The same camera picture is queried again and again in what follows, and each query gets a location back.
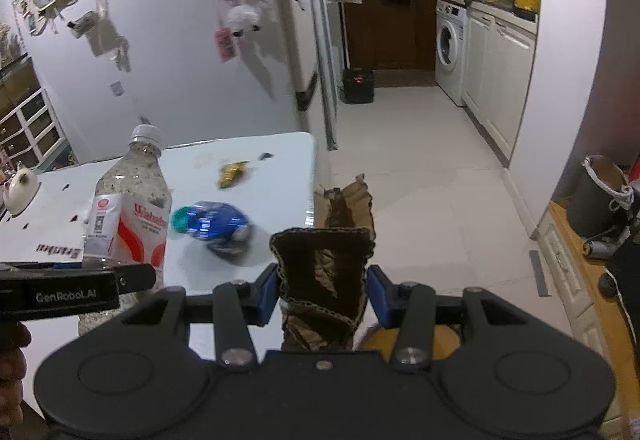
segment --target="white bottle cap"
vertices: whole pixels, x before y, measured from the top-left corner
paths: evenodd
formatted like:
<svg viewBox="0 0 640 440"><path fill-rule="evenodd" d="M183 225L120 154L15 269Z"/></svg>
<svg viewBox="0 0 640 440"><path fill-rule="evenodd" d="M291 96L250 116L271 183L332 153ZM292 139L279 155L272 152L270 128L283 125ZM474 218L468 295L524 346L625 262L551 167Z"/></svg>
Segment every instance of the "white bottle cap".
<svg viewBox="0 0 640 440"><path fill-rule="evenodd" d="M131 134L131 142L140 142L143 144L152 144L158 149L162 149L162 135L155 125L140 124Z"/></svg>

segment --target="human hand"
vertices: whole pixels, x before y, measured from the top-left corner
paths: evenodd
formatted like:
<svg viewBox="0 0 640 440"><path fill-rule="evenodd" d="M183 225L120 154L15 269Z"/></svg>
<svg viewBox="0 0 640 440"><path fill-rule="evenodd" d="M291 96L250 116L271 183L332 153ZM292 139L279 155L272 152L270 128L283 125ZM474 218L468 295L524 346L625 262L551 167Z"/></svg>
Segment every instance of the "human hand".
<svg viewBox="0 0 640 440"><path fill-rule="evenodd" d="M21 323L0 325L0 426L22 422L22 379L27 361L20 348L31 343L31 334Z"/></svg>

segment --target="tile floor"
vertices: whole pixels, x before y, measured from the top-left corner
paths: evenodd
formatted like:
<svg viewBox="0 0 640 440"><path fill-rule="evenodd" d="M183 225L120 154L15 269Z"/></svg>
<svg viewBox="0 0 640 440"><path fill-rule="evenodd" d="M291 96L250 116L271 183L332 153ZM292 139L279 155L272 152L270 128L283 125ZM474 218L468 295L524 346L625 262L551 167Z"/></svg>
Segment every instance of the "tile floor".
<svg viewBox="0 0 640 440"><path fill-rule="evenodd" d="M548 271L552 296L538 296L529 261L537 245L463 109L439 87L380 88L374 103L339 109L332 180L345 186L365 173L378 235L374 263L394 282L415 280L439 293L487 287L571 333ZM375 322L367 309L364 326Z"/></svg>

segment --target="crumpled cardboard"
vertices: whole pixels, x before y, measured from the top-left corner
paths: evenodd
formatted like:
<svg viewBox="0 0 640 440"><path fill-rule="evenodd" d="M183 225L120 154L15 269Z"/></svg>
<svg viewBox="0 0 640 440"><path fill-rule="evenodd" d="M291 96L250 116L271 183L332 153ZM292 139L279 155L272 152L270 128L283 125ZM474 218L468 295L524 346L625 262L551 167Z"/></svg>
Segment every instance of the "crumpled cardboard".
<svg viewBox="0 0 640 440"><path fill-rule="evenodd" d="M364 175L344 189L316 193L315 229L271 238L282 280L283 350L350 350L367 303L373 255L372 197Z"/></svg>

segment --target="pink tag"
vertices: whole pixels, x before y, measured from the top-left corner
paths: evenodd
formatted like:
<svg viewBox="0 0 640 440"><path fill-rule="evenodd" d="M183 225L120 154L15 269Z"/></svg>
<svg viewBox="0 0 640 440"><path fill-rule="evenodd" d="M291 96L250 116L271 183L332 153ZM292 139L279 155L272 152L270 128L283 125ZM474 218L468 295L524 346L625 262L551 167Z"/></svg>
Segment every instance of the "pink tag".
<svg viewBox="0 0 640 440"><path fill-rule="evenodd" d="M222 62L236 57L236 47L231 37L231 28L222 28L216 32L216 42L220 51Z"/></svg>

